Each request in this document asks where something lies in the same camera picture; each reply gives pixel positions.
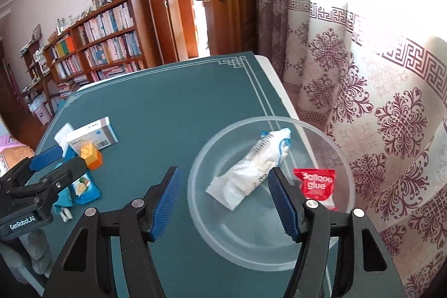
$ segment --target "green tabletop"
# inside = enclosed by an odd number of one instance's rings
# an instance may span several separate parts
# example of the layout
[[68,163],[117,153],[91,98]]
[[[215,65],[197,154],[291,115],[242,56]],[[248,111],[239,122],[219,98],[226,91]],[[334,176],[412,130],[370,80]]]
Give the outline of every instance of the green tabletop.
[[[292,271],[249,270],[218,255],[195,229],[186,200],[189,170],[203,145],[234,122],[264,115],[289,116],[252,53],[164,65],[71,95],[37,152],[56,144],[54,135],[65,123],[79,128],[105,116],[119,141],[101,150],[104,165],[91,172],[102,196],[71,208],[73,220],[55,217],[45,228],[53,258],[87,207],[120,209],[177,165],[185,174],[183,190],[166,232],[150,245],[166,296],[282,297]],[[113,238],[113,265],[118,295],[128,297],[118,238]]]

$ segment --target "curtain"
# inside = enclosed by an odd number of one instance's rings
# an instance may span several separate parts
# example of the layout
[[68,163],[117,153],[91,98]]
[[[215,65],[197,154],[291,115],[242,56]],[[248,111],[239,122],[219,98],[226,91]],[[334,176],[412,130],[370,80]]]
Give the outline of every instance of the curtain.
[[287,0],[269,28],[285,1],[258,0],[259,50],[345,154],[356,207],[419,297],[447,257],[447,0]]

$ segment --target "orange cube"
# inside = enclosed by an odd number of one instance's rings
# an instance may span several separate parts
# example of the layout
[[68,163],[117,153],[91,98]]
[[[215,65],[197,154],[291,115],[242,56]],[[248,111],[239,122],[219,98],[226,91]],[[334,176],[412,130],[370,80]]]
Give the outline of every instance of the orange cube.
[[92,143],[82,146],[80,157],[85,160],[90,171],[102,166],[102,154]]

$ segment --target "crumpled white wrapper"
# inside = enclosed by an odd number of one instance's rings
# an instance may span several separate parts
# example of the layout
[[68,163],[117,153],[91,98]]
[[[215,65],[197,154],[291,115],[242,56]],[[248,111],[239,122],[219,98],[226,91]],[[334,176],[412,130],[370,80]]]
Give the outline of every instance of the crumpled white wrapper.
[[290,129],[263,135],[249,153],[220,177],[214,177],[206,192],[233,211],[262,181],[270,169],[286,158]]

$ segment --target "transparent plastic container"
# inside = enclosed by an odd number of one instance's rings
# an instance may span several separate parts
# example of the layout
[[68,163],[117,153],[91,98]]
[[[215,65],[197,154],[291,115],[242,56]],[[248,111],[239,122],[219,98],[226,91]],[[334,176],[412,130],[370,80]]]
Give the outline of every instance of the transparent plastic container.
[[298,181],[294,168],[334,169],[335,206],[343,212],[354,207],[355,185],[349,164],[336,144],[317,128],[280,116],[250,118],[226,127],[205,144],[194,161],[188,179],[188,205],[198,232],[209,246],[225,259],[249,269],[291,270],[301,245],[285,234],[267,179],[234,211],[205,190],[214,177],[241,160],[263,132],[282,128],[291,130],[290,152],[280,165],[289,183]]

